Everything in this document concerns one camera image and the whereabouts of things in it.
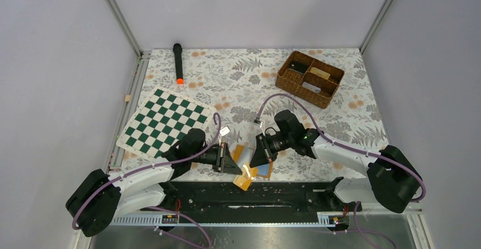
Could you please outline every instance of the cable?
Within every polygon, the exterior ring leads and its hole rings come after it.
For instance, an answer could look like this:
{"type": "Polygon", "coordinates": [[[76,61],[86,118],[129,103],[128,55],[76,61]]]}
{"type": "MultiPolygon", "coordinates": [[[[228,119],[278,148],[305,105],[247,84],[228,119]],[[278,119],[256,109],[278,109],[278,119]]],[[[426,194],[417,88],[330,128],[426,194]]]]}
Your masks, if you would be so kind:
{"type": "Polygon", "coordinates": [[[359,224],[357,223],[357,207],[359,206],[361,202],[356,202],[356,206],[354,207],[354,224],[356,225],[356,228],[357,228],[357,232],[359,232],[359,234],[361,234],[361,236],[368,242],[368,244],[370,244],[372,247],[376,248],[376,249],[382,249],[380,248],[379,246],[377,246],[375,243],[373,243],[370,239],[368,239],[368,237],[366,237],[366,235],[364,235],[364,232],[366,233],[372,233],[372,234],[375,234],[375,235],[380,235],[382,237],[384,237],[385,239],[387,239],[390,243],[392,243],[394,245],[394,249],[397,249],[398,246],[396,245],[396,243],[388,238],[386,235],[382,234],[381,232],[377,232],[377,231],[372,231],[372,230],[364,230],[364,229],[360,229],[359,228],[359,224]]]}
{"type": "MultiPolygon", "coordinates": [[[[188,161],[188,160],[191,160],[193,158],[196,158],[198,157],[199,155],[205,153],[216,141],[217,141],[217,138],[219,137],[219,133],[221,132],[221,115],[219,115],[219,113],[214,113],[214,123],[217,125],[217,132],[216,132],[216,135],[212,138],[212,140],[209,142],[209,144],[203,148],[201,151],[199,151],[197,154],[194,154],[194,155],[191,155],[190,157],[187,157],[187,158],[183,158],[183,159],[180,159],[180,160],[176,160],[176,161],[168,161],[168,162],[161,162],[161,163],[157,163],[154,165],[154,167],[160,167],[160,166],[165,166],[165,165],[171,165],[171,164],[178,164],[178,163],[182,163],[182,162],[185,162],[185,161],[188,161]]],[[[137,168],[131,172],[128,172],[124,175],[124,178],[126,177],[129,177],[133,174],[136,174],[140,171],[143,171],[143,170],[149,170],[149,169],[152,169],[152,165],[148,165],[148,166],[144,166],[144,167],[141,167],[141,168],[137,168]]],[[[75,214],[74,216],[74,220],[72,221],[72,228],[74,230],[79,230],[80,227],[77,226],[77,221],[78,221],[78,218],[80,217],[80,215],[82,214],[82,212],[85,210],[85,208],[87,207],[87,205],[92,201],[93,198],[95,198],[95,196],[97,196],[97,194],[99,194],[103,189],[105,189],[106,187],[108,187],[109,185],[119,181],[122,179],[122,176],[119,176],[119,177],[116,177],[110,181],[108,181],[107,183],[103,184],[101,187],[99,187],[94,193],[92,193],[92,195],[90,195],[87,200],[82,204],[82,206],[78,209],[77,213],[75,214]]]]}
{"type": "Polygon", "coordinates": [[[322,234],[334,234],[334,235],[340,235],[340,234],[349,234],[349,233],[359,233],[359,232],[364,232],[364,233],[369,233],[369,234],[373,234],[373,235],[379,235],[383,238],[385,238],[387,241],[389,241],[393,246],[394,246],[394,249],[397,249],[398,246],[396,245],[396,243],[394,242],[394,240],[392,240],[391,238],[389,238],[388,236],[386,236],[385,234],[382,234],[381,232],[377,232],[377,231],[374,231],[374,230],[368,230],[368,229],[348,229],[348,230],[344,230],[344,231],[334,231],[334,232],[331,232],[331,231],[316,231],[317,233],[322,233],[322,234]]]}
{"type": "Polygon", "coordinates": [[[193,243],[193,242],[191,242],[191,241],[189,241],[189,240],[186,240],[186,239],[184,239],[184,238],[181,238],[181,237],[179,237],[179,236],[177,236],[177,235],[174,235],[174,234],[169,233],[169,232],[166,232],[166,231],[162,231],[162,230],[161,230],[161,233],[167,234],[167,235],[169,235],[169,236],[171,236],[171,237],[173,237],[173,238],[176,238],[176,239],[178,239],[178,240],[181,240],[181,241],[183,241],[183,242],[185,242],[185,243],[188,243],[188,244],[190,244],[190,245],[192,245],[192,246],[194,246],[194,247],[196,247],[196,248],[202,248],[202,249],[212,248],[212,241],[210,240],[209,235],[207,235],[207,232],[202,228],[202,226],[200,226],[200,225],[199,225],[196,221],[194,221],[191,217],[189,217],[189,216],[187,216],[187,215],[184,215],[184,214],[181,214],[181,213],[179,213],[179,212],[172,211],[172,210],[167,210],[167,209],[163,209],[163,208],[158,208],[157,206],[150,206],[150,207],[148,207],[148,208],[154,209],[154,210],[158,210],[158,211],[162,211],[162,212],[171,212],[171,213],[173,213],[173,214],[176,214],[177,216],[181,216],[181,217],[186,218],[186,219],[189,220],[191,223],[195,224],[195,225],[197,226],[197,228],[200,229],[200,231],[202,232],[202,234],[203,234],[203,235],[205,236],[205,238],[207,239],[207,242],[209,243],[209,247],[204,247],[204,246],[195,244],[195,243],[193,243]]]}
{"type": "Polygon", "coordinates": [[[180,203],[181,203],[180,199],[177,199],[177,201],[175,201],[175,211],[176,212],[179,212],[179,210],[180,210],[180,207],[181,207],[180,203]]]}
{"type": "Polygon", "coordinates": [[[349,213],[349,205],[348,204],[346,204],[346,206],[344,207],[343,218],[345,218],[347,213],[349,213]]]}
{"type": "MultiPolygon", "coordinates": [[[[316,130],[319,132],[320,136],[322,138],[324,138],[324,140],[326,140],[327,142],[329,143],[332,143],[332,139],[328,138],[325,134],[324,134],[324,131],[322,131],[319,126],[317,125],[316,121],[314,120],[314,117],[312,116],[312,114],[309,112],[309,110],[307,110],[306,107],[304,107],[304,105],[302,105],[298,100],[296,100],[294,97],[290,96],[290,95],[287,95],[287,94],[283,94],[283,93],[277,93],[277,94],[273,94],[269,97],[267,97],[267,99],[264,101],[264,103],[260,106],[260,109],[259,109],[259,113],[257,114],[257,119],[260,118],[260,115],[262,114],[262,110],[264,109],[264,106],[267,104],[267,101],[269,101],[270,99],[274,98],[275,96],[284,96],[284,97],[287,97],[291,100],[293,100],[295,103],[297,103],[302,109],[304,109],[304,111],[306,112],[306,114],[311,118],[311,121],[313,122],[314,126],[316,127],[316,130]]],[[[366,151],[365,150],[361,150],[361,149],[356,149],[356,148],[353,148],[353,147],[350,147],[350,146],[347,146],[345,144],[342,144],[342,143],[339,143],[339,142],[334,142],[335,145],[338,145],[339,147],[342,147],[342,148],[345,148],[347,150],[350,150],[350,151],[354,151],[355,153],[359,153],[359,154],[363,154],[365,155],[366,154],[366,151]]],[[[387,157],[384,157],[383,155],[380,155],[380,154],[371,154],[369,153],[369,156],[371,157],[376,157],[376,158],[379,158],[381,160],[384,160],[384,161],[387,161],[399,168],[401,168],[402,170],[404,170],[405,172],[407,172],[408,174],[412,175],[416,181],[419,183],[419,186],[421,186],[421,195],[418,197],[418,198],[415,198],[415,199],[411,199],[411,202],[417,202],[417,201],[420,201],[422,200],[425,196],[426,196],[426,186],[424,185],[424,182],[423,180],[421,179],[421,177],[419,177],[419,175],[417,175],[414,171],[412,171],[410,168],[398,163],[397,161],[394,161],[390,158],[387,158],[387,157]]]]}
{"type": "Polygon", "coordinates": [[[272,129],[272,130],[274,130],[274,133],[277,133],[277,131],[276,131],[273,127],[267,127],[267,128],[264,130],[264,134],[265,134],[265,133],[267,132],[267,130],[269,130],[269,129],[272,129]]]}

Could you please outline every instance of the small wooden block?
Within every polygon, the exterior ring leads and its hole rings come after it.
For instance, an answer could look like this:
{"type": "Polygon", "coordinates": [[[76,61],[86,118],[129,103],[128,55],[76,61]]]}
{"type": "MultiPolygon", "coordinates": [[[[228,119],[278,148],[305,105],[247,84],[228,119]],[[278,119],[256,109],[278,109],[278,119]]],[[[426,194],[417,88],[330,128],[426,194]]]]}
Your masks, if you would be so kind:
{"type": "Polygon", "coordinates": [[[315,67],[313,67],[313,68],[311,69],[311,73],[314,73],[314,74],[316,74],[317,76],[319,76],[319,77],[321,77],[321,78],[323,78],[323,79],[326,79],[326,80],[329,79],[329,77],[331,76],[329,73],[327,73],[327,72],[325,72],[325,71],[323,71],[323,70],[317,69],[317,68],[315,68],[315,67]]]}

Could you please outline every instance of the yellow object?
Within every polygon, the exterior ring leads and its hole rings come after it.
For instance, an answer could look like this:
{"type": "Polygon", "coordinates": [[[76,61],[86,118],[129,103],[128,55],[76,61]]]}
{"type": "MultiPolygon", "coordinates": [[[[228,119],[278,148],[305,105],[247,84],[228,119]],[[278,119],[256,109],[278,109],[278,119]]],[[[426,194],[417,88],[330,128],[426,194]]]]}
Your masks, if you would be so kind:
{"type": "Polygon", "coordinates": [[[239,157],[241,157],[242,150],[244,150],[244,145],[237,144],[234,150],[234,155],[232,156],[232,160],[234,160],[235,163],[239,161],[239,157]]]}
{"type": "Polygon", "coordinates": [[[234,184],[242,190],[246,191],[251,185],[258,171],[259,169],[251,168],[249,167],[249,165],[244,164],[244,166],[242,166],[242,175],[238,175],[234,179],[234,184]]]}
{"type": "Polygon", "coordinates": [[[329,77],[331,76],[329,73],[322,71],[320,69],[316,69],[315,67],[311,69],[311,72],[326,80],[329,79],[329,77]]]}

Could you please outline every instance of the black metal base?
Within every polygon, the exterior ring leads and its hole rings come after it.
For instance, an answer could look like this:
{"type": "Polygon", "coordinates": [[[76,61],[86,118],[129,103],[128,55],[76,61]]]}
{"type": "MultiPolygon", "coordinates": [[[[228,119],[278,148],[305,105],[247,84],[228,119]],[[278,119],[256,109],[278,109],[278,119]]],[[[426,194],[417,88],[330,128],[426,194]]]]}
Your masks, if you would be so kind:
{"type": "MultiPolygon", "coordinates": [[[[163,186],[169,189],[161,207],[174,210],[179,199],[180,212],[199,223],[317,223],[317,212],[341,213],[345,206],[331,191],[313,191],[330,185],[256,182],[243,191],[230,182],[170,182],[163,186]]],[[[184,218],[180,222],[188,223],[184,218]]]]}

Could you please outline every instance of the floral pattern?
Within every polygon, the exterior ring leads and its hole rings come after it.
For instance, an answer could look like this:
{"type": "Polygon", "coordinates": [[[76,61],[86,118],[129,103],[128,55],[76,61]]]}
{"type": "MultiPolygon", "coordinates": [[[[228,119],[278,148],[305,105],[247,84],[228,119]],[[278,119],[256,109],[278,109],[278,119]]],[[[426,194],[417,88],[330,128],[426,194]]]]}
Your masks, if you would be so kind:
{"type": "MultiPolygon", "coordinates": [[[[172,50],[153,50],[140,93],[139,103],[155,87],[162,86],[211,104],[222,117],[222,126],[230,133],[223,140],[233,151],[237,144],[255,148],[255,136],[261,132],[252,123],[260,105],[268,96],[285,92],[275,86],[276,75],[293,49],[185,49],[184,81],[175,78],[172,50]]],[[[372,149],[387,145],[381,114],[366,75],[358,49],[300,49],[299,51],[345,70],[345,76],[326,109],[302,99],[299,101],[314,115],[321,129],[340,140],[372,149]]],[[[277,129],[274,115],[289,109],[307,128],[313,127],[307,114],[287,98],[274,98],[262,115],[265,127],[277,129]]],[[[213,122],[206,130],[209,140],[215,133],[213,122]]],[[[126,152],[122,168],[137,167],[148,161],[126,152]]],[[[359,178],[361,174],[322,159],[311,159],[293,150],[279,152],[270,181],[330,181],[337,176],[359,178]]],[[[232,181],[233,175],[219,174],[210,165],[194,163],[178,180],[232,181]]]]}

